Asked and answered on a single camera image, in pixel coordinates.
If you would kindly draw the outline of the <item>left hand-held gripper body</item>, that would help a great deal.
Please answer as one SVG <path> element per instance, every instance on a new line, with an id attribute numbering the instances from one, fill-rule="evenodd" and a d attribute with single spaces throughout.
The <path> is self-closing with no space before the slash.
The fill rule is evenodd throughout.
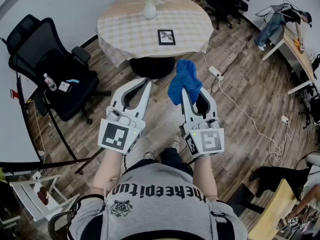
<path id="1" fill-rule="evenodd" d="M 101 119 L 97 144 L 127 156 L 142 135 L 146 123 L 112 106 L 106 108 Z"/>

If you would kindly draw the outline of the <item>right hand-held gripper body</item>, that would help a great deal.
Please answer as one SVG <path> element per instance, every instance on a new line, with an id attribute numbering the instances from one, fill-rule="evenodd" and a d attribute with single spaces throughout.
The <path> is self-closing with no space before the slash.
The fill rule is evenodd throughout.
<path id="1" fill-rule="evenodd" d="M 206 157 L 225 150 L 224 129 L 219 118 L 197 119 L 179 126 L 192 157 Z"/>

